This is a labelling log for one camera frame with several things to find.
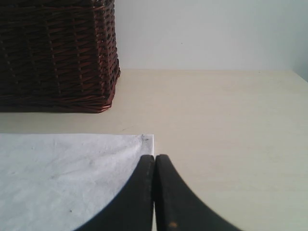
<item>sheet of paper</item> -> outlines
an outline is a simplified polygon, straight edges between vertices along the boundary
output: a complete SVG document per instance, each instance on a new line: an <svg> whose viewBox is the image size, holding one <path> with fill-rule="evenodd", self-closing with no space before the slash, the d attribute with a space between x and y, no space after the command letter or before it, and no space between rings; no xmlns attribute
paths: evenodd
<svg viewBox="0 0 308 231"><path fill-rule="evenodd" d="M0 134L0 230L72 231L122 189L153 135Z"/></svg>

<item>wooden table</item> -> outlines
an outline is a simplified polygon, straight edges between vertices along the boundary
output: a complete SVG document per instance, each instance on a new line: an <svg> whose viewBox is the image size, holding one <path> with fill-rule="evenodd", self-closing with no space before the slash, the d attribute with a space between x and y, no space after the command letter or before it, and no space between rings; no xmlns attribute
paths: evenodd
<svg viewBox="0 0 308 231"><path fill-rule="evenodd" d="M308 229L308 83L295 73L123 70L116 91L102 114L1 113L0 132L154 134L237 227Z"/></svg>

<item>white wall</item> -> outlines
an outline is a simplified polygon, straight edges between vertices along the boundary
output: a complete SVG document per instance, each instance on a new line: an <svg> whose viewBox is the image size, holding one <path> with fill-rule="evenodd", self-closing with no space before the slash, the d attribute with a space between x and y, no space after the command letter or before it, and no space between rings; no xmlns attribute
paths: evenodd
<svg viewBox="0 0 308 231"><path fill-rule="evenodd" d="M308 75L308 0L115 1L122 68Z"/></svg>

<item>woven texture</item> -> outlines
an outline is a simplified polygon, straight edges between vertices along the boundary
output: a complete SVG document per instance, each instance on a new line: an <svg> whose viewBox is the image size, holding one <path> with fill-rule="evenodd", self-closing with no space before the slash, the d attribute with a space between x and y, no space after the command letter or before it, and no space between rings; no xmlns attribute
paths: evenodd
<svg viewBox="0 0 308 231"><path fill-rule="evenodd" d="M0 110L99 113L120 75L114 0L2 0Z"/></svg>

